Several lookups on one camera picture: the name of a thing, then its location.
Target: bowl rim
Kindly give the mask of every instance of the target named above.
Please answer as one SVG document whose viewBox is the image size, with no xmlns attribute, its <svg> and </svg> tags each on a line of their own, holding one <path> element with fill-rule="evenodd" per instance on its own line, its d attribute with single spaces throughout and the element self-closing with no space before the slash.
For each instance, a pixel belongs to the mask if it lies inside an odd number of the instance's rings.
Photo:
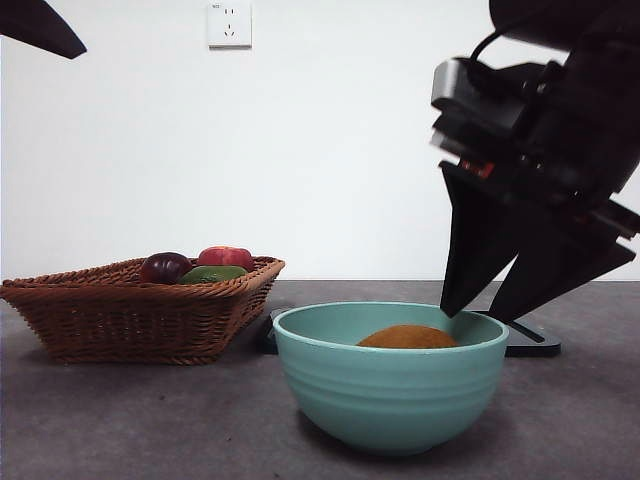
<svg viewBox="0 0 640 480">
<path fill-rule="evenodd" d="M 493 345 L 506 342 L 507 337 L 509 336 L 509 328 L 504 323 L 492 318 L 488 315 L 472 312 L 469 310 L 463 310 L 465 313 L 470 313 L 472 315 L 476 315 L 479 317 L 483 317 L 489 322 L 497 325 L 502 332 L 496 338 L 491 340 L 487 340 L 486 342 L 474 343 L 473 345 L 461 345 L 458 347 L 447 347 L 447 348 L 386 348 L 386 347 L 361 347 L 358 345 L 347 345 L 344 343 L 335 343 L 335 342 L 327 342 L 325 340 L 317 340 L 315 338 L 305 337 L 303 335 L 298 335 L 297 333 L 293 333 L 287 329 L 285 329 L 280 322 L 287 316 L 292 315 L 294 313 L 304 311 L 304 310 L 312 310 L 320 307 L 329 307 L 334 305 L 406 305 L 413 307 L 426 307 L 426 308 L 437 308 L 437 305 L 432 305 L 429 303 L 417 303 L 417 302 L 388 302 L 388 301 L 349 301 L 349 302 L 328 302 L 328 303 L 316 303 L 313 305 L 305 305 L 302 307 L 295 307 L 285 312 L 280 313 L 273 320 L 273 328 L 277 333 L 289 337 L 293 340 L 297 340 L 302 343 L 306 343 L 309 345 L 315 345 L 318 347 L 325 348 L 333 348 L 338 350 L 350 350 L 354 352 L 376 352 L 383 354 L 393 354 L 393 355 L 444 355 L 448 353 L 456 353 L 456 352 L 465 352 L 470 350 L 478 350 L 481 348 L 488 348 Z"/>
</svg>

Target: electrical socket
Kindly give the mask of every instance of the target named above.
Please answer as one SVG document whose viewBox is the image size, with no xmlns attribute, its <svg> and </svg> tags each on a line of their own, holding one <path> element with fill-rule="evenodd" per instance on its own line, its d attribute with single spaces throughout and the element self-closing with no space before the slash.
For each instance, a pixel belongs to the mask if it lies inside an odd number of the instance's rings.
<svg viewBox="0 0 640 480">
<path fill-rule="evenodd" d="M 208 7 L 209 48 L 251 48 L 251 3 L 245 0 L 214 2 Z"/>
</svg>

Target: tabletop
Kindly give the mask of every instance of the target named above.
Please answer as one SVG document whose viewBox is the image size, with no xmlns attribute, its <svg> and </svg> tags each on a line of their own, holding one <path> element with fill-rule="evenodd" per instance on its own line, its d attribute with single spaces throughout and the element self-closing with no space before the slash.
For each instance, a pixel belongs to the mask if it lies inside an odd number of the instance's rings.
<svg viewBox="0 0 640 480">
<path fill-rule="evenodd" d="M 496 285 L 472 307 L 488 306 Z M 507 358 L 482 416 L 405 458 L 354 451 L 302 414 L 256 348 L 273 309 L 340 300 L 437 303 L 441 282 L 277 281 L 265 313 L 207 366 L 51 362 L 2 304 L 5 480 L 640 478 L 640 283 L 592 282 L 527 321 L 553 358 Z"/>
</svg>

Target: wicker basket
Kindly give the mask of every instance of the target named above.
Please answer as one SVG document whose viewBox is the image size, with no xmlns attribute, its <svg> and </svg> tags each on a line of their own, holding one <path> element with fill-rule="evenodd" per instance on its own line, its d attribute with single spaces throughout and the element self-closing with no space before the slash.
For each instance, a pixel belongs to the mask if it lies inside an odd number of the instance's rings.
<svg viewBox="0 0 640 480">
<path fill-rule="evenodd" d="M 140 283 L 144 258 L 77 272 L 5 280 L 0 297 L 62 363 L 214 362 L 262 313 L 284 262 L 254 257 L 242 277 L 199 285 Z"/>
</svg>

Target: black cable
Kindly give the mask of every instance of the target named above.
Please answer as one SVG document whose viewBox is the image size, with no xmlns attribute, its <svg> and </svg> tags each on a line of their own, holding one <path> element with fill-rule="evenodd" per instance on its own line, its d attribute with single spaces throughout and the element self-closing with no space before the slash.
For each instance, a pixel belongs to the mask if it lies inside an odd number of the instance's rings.
<svg viewBox="0 0 640 480">
<path fill-rule="evenodd" d="M 471 56 L 469 57 L 469 59 L 472 62 L 477 62 L 478 61 L 478 57 L 480 56 L 480 53 L 487 47 L 487 45 L 489 45 L 491 42 L 493 42 L 496 38 L 501 37 L 502 35 L 504 35 L 505 33 L 507 33 L 509 30 L 513 30 L 516 27 L 519 27 L 520 25 L 523 25 L 525 23 L 527 23 L 528 21 L 530 21 L 531 19 L 537 17 L 538 15 L 544 13 L 546 10 L 548 10 L 554 3 L 554 0 L 551 0 L 550 2 L 548 2 L 547 4 L 543 5 L 542 7 L 534 10 L 531 13 L 528 13 L 520 18 L 517 18 L 515 20 L 512 20 L 509 23 L 504 24 L 502 27 L 500 28 L 496 28 L 495 31 L 491 34 L 488 35 L 484 40 L 482 40 L 477 46 L 476 48 L 473 50 L 473 53 L 471 54 Z"/>
</svg>

